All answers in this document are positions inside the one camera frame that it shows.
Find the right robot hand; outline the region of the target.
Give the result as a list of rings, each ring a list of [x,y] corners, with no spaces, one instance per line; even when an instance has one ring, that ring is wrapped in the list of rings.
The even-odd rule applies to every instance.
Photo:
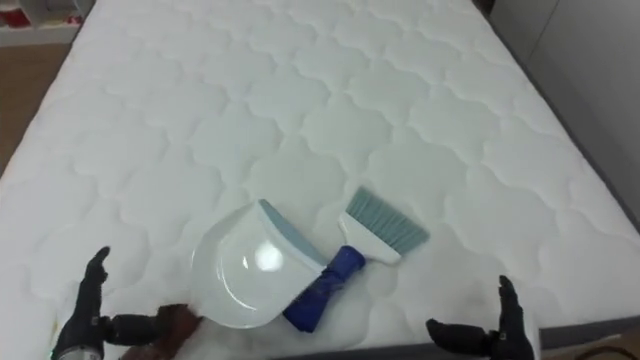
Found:
[[[458,355],[491,360],[534,360],[535,352],[525,331],[524,310],[511,280],[499,276],[500,315],[497,330],[426,321],[431,340],[441,349]]]

